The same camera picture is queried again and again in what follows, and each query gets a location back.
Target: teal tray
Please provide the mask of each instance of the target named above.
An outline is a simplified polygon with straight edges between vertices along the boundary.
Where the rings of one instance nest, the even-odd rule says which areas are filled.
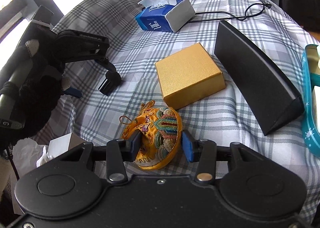
[[[320,158],[320,134],[313,121],[312,112],[312,90],[314,86],[320,86],[319,56],[316,48],[317,45],[307,45],[302,55],[303,102],[306,110],[303,114],[301,130],[307,148]]]

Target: white snowflake pattern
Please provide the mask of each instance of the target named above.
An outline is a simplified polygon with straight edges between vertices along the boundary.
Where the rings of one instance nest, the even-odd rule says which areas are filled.
[[[311,136],[313,137],[313,135],[314,135],[313,130],[314,130],[314,129],[315,129],[315,128],[313,128],[313,129],[309,128],[308,132],[306,132],[306,137],[305,137],[305,139],[308,138],[308,139],[310,140],[310,137],[311,137]]]

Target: gold cardboard box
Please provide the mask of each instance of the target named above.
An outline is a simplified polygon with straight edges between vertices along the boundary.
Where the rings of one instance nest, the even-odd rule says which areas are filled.
[[[163,100],[175,110],[226,88],[221,70],[200,43],[158,62]]]

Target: checkered cloth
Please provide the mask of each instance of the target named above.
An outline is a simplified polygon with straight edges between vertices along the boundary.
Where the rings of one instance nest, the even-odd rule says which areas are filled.
[[[104,96],[97,90],[105,79],[103,67],[94,61],[68,64],[65,76],[70,77],[72,87],[82,90],[83,97],[63,96],[36,140],[48,143],[53,138],[74,132],[95,145],[105,145],[109,140],[120,137],[125,127],[119,123],[120,116],[134,119],[140,104],[152,99],[159,107],[165,105],[155,62],[200,42],[223,71],[227,87],[178,110],[184,127],[196,139],[208,138],[218,145],[241,142],[298,174],[308,188],[301,215],[311,221],[320,199],[320,159],[305,147],[300,121],[295,120],[265,137],[239,89],[214,55],[218,21],[188,23],[177,33],[143,31],[134,19],[141,12],[141,6],[137,4],[139,1],[85,0],[55,26],[55,32],[69,28],[107,36],[110,40],[107,56],[116,66],[123,84],[111,95]],[[242,16],[250,4],[259,0],[190,2],[196,12],[223,10]],[[251,12],[257,13],[261,8],[254,6]],[[225,15],[198,15],[197,19],[221,17]],[[301,56],[304,47],[319,42],[274,4],[257,17],[244,22],[228,22],[263,50],[302,91]],[[125,166],[129,176],[151,173],[139,169],[134,163],[125,163]],[[196,168],[197,163],[188,163],[180,150],[169,165],[153,173],[193,175]],[[226,163],[219,162],[217,177],[222,177],[227,171]],[[97,164],[96,173],[105,177],[105,162]]]

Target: silver screw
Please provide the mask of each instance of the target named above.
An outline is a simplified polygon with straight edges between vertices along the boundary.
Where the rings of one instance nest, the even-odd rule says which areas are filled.
[[[165,180],[164,179],[159,179],[157,180],[157,184],[158,185],[163,185],[165,183]]]
[[[212,178],[213,176],[209,173],[200,173],[197,175],[199,181],[210,181]]]
[[[121,180],[124,180],[124,174],[121,173],[113,173],[109,176],[109,179],[111,181],[119,182]]]
[[[33,228],[33,225],[30,224],[30,223],[25,223],[25,224],[23,225],[23,228]]]

